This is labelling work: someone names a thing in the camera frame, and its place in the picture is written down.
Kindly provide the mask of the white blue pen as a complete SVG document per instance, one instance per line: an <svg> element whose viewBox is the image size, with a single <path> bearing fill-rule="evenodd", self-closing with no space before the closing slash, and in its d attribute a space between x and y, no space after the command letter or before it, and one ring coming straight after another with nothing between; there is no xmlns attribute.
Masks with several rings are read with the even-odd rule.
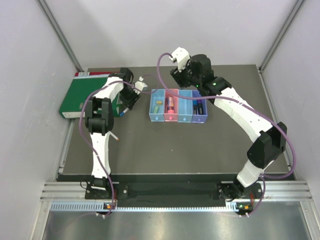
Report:
<svg viewBox="0 0 320 240"><path fill-rule="evenodd" d="M129 108L127 107L126 109L124 109L119 116L122 117L127 111L129 111Z"/></svg>

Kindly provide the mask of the purple black highlighter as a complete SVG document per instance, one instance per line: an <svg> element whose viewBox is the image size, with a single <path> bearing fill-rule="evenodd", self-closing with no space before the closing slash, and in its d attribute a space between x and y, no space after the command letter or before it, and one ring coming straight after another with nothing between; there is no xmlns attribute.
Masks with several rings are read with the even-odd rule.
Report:
<svg viewBox="0 0 320 240"><path fill-rule="evenodd" d="M204 114L203 104L202 104L202 101L200 99L197 100L197 113L199 115L203 115Z"/></svg>

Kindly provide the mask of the green highlighter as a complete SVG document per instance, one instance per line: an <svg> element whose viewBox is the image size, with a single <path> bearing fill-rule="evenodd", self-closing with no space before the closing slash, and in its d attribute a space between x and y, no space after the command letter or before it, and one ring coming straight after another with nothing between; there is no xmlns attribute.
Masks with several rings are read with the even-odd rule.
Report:
<svg viewBox="0 0 320 240"><path fill-rule="evenodd" d="M155 106L155 107L153 108L153 113L154 113L154 114L157 114L158 111L159 111L159 107L158 107L158 106Z"/></svg>

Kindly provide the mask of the crayon tube pink cap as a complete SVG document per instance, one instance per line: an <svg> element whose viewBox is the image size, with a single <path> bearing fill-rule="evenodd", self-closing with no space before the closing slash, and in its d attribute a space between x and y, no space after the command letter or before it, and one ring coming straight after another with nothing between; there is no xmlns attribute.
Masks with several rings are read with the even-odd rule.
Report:
<svg viewBox="0 0 320 240"><path fill-rule="evenodd" d="M166 99L166 112L168 114L175 114L175 99L172 96L168 96Z"/></svg>

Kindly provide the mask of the light blue bin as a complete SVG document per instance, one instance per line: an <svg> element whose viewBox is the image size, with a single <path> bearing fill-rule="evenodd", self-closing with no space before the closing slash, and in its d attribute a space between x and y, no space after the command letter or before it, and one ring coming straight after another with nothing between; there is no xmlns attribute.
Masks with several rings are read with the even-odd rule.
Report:
<svg viewBox="0 0 320 240"><path fill-rule="evenodd" d="M153 113L154 107L158 106L158 113ZM151 94L149 105L149 118L151 122L164 122L165 110L165 89L158 89Z"/></svg>
<svg viewBox="0 0 320 240"><path fill-rule="evenodd" d="M179 90L179 96L191 98L191 90ZM178 122L179 123L190 123L193 117L193 102L191 99L178 98Z"/></svg>

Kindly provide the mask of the pink drawer bin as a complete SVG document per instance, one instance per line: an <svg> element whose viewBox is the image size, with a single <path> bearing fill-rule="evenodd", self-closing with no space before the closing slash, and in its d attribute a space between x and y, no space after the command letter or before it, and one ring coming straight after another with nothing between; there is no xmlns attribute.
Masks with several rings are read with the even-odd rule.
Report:
<svg viewBox="0 0 320 240"><path fill-rule="evenodd" d="M174 95L178 94L178 89L165 90L164 121L177 122L179 112L179 99Z"/></svg>

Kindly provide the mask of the blue black marker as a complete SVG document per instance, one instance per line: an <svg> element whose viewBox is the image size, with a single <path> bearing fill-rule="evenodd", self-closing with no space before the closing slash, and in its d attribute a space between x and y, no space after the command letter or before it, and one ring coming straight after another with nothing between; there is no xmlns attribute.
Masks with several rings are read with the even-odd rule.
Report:
<svg viewBox="0 0 320 240"><path fill-rule="evenodd" d="M196 100L192 101L192 107L193 107L193 115L197 115L198 114L198 104Z"/></svg>

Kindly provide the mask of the purple drawer bin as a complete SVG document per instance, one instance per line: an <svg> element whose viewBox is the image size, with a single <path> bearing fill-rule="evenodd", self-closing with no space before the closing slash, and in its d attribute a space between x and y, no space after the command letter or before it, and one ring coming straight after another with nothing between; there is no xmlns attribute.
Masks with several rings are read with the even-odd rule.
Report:
<svg viewBox="0 0 320 240"><path fill-rule="evenodd" d="M192 100L192 123L205 123L208 117L207 102L205 99Z"/></svg>

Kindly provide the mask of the green ring binder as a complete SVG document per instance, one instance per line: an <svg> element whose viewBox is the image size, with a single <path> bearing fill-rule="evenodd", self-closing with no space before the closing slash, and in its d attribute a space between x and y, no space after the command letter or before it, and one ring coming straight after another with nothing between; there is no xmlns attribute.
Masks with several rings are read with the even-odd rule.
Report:
<svg viewBox="0 0 320 240"><path fill-rule="evenodd" d="M120 78L113 76L109 80L108 77L107 74L74 77L59 108L61 116L65 119L79 118L87 97L92 92L112 83L105 90L101 90L97 97L102 99L102 94L111 94L109 98L111 99L112 113L114 117L117 117L119 115L118 96L124 85Z"/></svg>

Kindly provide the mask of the pink pencil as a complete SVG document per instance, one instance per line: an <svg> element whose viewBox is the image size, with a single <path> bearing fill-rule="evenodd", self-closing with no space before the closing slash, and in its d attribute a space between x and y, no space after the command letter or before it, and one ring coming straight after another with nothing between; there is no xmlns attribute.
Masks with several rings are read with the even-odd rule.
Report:
<svg viewBox="0 0 320 240"><path fill-rule="evenodd" d="M116 141L120 140L114 133L112 133L112 132L109 132L109 133Z"/></svg>

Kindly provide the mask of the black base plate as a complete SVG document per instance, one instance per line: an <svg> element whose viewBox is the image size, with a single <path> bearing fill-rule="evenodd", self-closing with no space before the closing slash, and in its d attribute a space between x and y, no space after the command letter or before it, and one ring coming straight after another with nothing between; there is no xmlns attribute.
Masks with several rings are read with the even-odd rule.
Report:
<svg viewBox="0 0 320 240"><path fill-rule="evenodd" d="M215 182L121 182L113 189L93 186L87 188L86 199L111 199L119 204L173 204L175 202L210 202L230 201L249 198L251 195L260 197L262 187L259 183L242 191L233 183Z"/></svg>

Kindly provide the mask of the left aluminium frame post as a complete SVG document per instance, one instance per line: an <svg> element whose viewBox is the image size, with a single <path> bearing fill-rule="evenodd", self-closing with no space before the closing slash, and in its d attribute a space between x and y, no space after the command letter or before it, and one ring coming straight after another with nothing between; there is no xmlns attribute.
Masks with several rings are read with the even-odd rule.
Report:
<svg viewBox="0 0 320 240"><path fill-rule="evenodd" d="M39 8L43 12L44 16L46 17L48 23L50 24L50 26L51 26L51 28L53 30L53 32L57 36L60 44L62 45L65 53L69 57L71 63L75 67L75 69L78 72L83 72L84 70L83 70L80 62L78 61L74 51L72 50L72 48L71 48L71 46L70 46L65 34L63 33L63 31L62 31L58 21L56 20L54 14L52 13L47 1L46 0L36 0L36 3L38 4Z"/></svg>

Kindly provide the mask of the aluminium frame post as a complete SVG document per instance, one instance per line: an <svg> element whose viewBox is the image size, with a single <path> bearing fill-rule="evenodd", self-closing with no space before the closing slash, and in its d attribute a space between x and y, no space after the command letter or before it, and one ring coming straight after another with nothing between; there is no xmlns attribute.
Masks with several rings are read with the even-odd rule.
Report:
<svg viewBox="0 0 320 240"><path fill-rule="evenodd" d="M56 20L54 14L52 13L47 1L46 0L36 0L36 3L38 4L39 8L43 12L44 16L46 17L48 23L50 24L50 26L51 26L51 28L53 30L53 32L57 36L60 44L62 45L65 53L69 57L71 63L75 67L75 69L78 72L83 72L84 70L83 70L80 62L78 61L74 51L72 50L72 48L71 48L71 46L70 46L65 34L63 33L63 31L62 31L58 21Z"/></svg>
<svg viewBox="0 0 320 240"><path fill-rule="evenodd" d="M274 41L272 42L271 47L267 51L267 54L264 57L261 65L257 68L259 73L262 73L266 69L266 67L268 66L270 60L272 59L273 55L275 54L277 48L280 46L281 42L283 41L285 35L287 34L293 21L295 20L299 11L302 9L305 2L306 2L305 0L296 0L294 2L292 9L289 11L288 16L285 18L284 23L282 24L278 34L276 35Z"/></svg>

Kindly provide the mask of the right aluminium frame post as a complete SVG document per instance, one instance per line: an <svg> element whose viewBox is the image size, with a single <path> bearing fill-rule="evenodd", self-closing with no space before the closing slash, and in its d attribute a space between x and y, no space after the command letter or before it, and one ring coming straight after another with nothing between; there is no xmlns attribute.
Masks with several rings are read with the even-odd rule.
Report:
<svg viewBox="0 0 320 240"><path fill-rule="evenodd" d="M271 47L267 51L267 54L264 57L261 65L257 68L259 73L262 73L266 69L266 67L268 66L270 60L272 59L273 55L275 54L277 48L280 46L281 42L283 41L285 35L287 34L293 21L295 20L299 11L302 9L305 2L306 2L305 0L296 0L294 2L292 9L289 11L288 16L285 18L284 23L282 24L278 34L276 35L274 41L272 42Z"/></svg>

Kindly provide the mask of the aluminium front rail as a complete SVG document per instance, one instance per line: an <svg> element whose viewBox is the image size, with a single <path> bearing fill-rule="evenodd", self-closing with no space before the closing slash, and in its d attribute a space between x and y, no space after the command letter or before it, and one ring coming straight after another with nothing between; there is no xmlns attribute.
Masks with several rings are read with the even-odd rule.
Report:
<svg viewBox="0 0 320 240"><path fill-rule="evenodd" d="M264 197L268 201L308 201L310 189L304 181L257 182L243 196L236 194L230 182L119 182L114 186L119 204L142 205L209 205L213 201L249 201L251 197ZM109 201L110 191L88 187L84 182L47 182L42 201Z"/></svg>

